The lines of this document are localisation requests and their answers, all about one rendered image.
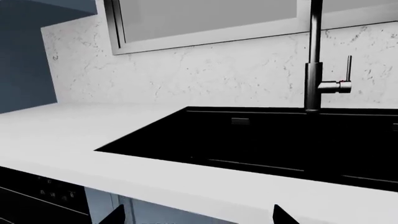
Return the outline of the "black kitchen sink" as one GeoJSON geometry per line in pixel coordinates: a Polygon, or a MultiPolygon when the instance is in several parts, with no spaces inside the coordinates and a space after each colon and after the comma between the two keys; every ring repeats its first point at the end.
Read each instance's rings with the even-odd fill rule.
{"type": "Polygon", "coordinates": [[[188,106],[99,148],[398,193],[398,110],[188,106]]]}

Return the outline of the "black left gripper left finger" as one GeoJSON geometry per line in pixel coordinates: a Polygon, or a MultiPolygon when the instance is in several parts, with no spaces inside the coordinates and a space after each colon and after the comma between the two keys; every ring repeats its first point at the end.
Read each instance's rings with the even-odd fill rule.
{"type": "Polygon", "coordinates": [[[125,222],[124,205],[119,205],[98,224],[124,224],[124,222],[125,222]]]}

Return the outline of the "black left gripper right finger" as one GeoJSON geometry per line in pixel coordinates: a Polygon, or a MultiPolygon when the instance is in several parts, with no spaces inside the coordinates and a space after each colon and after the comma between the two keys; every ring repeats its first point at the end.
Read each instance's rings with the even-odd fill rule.
{"type": "Polygon", "coordinates": [[[300,224],[279,205],[274,205],[273,222],[274,224],[300,224]]]}

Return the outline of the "dark metal kitchen faucet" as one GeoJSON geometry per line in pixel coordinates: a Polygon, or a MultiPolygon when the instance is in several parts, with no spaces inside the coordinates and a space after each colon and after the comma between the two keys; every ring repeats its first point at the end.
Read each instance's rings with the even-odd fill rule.
{"type": "Polygon", "coordinates": [[[352,89],[352,56],[348,56],[345,80],[323,81],[323,63],[320,61],[322,10],[323,0],[310,1],[309,54],[304,86],[304,108],[307,113],[319,112],[323,94],[351,93],[352,89]]]}

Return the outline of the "silver framed window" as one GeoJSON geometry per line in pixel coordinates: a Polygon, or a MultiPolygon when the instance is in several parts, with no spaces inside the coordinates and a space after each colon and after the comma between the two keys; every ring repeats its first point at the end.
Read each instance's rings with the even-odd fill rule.
{"type": "Polygon", "coordinates": [[[103,0],[113,54],[398,22],[398,0],[103,0]]]}

